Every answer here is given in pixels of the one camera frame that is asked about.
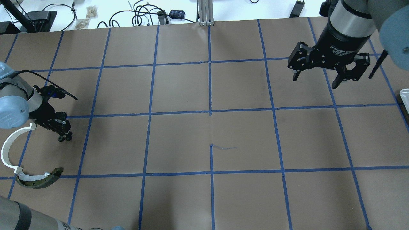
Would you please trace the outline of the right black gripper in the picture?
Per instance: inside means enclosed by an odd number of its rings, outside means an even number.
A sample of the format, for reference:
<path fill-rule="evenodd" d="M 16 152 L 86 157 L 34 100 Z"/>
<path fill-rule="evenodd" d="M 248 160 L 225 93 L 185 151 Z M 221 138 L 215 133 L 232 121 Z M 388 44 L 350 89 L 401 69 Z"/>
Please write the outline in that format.
<path fill-rule="evenodd" d="M 368 39 L 368 36 L 358 38 L 344 35 L 328 22 L 313 47 L 302 41 L 295 45 L 288 58 L 288 68 L 294 72 L 293 81 L 298 80 L 302 71 L 314 67 L 336 70 L 333 90 L 343 81 L 358 81 L 370 65 L 369 53 L 359 53 Z"/>

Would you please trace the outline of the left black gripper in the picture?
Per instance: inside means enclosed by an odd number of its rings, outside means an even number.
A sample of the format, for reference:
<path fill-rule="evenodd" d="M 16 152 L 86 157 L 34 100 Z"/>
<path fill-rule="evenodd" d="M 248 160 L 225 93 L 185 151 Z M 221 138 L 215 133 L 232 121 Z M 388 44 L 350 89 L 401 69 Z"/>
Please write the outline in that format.
<path fill-rule="evenodd" d="M 70 121 L 67 119 L 66 112 L 55 112 L 53 106 L 48 103 L 50 98 L 62 99 L 68 93 L 60 87 L 54 85 L 44 86 L 39 88 L 37 85 L 33 86 L 33 94 L 31 99 L 39 96 L 39 106 L 33 111 L 29 112 L 29 119 L 44 127 L 59 134 L 58 141 L 70 141 L 73 138 Z"/>

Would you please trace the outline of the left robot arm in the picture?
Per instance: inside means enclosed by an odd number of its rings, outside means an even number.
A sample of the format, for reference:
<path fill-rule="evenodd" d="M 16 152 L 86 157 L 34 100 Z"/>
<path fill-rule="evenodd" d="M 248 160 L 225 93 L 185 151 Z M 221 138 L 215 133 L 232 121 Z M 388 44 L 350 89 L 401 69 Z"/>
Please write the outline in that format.
<path fill-rule="evenodd" d="M 0 126 L 2 129 L 20 127 L 31 120 L 47 130 L 56 132 L 58 141 L 70 141 L 73 138 L 71 124 L 66 112 L 56 112 L 49 104 L 51 98 L 62 99 L 72 94 L 50 82 L 38 87 L 29 85 L 21 76 L 33 73 L 30 70 L 16 71 L 6 63 L 0 64 Z"/>

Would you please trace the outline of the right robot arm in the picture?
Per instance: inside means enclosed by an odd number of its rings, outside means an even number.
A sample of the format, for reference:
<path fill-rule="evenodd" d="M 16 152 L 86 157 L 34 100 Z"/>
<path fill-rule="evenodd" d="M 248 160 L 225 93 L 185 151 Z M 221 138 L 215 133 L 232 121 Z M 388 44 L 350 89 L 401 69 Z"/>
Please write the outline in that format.
<path fill-rule="evenodd" d="M 304 70 L 320 67 L 336 70 L 332 89 L 343 81 L 358 81 L 370 65 L 369 54 L 359 51 L 375 30 L 383 52 L 369 78 L 387 56 L 408 70 L 408 10 L 407 0 L 324 1 L 320 15 L 328 20 L 318 41 L 313 47 L 298 42 L 288 59 L 293 80 Z"/>

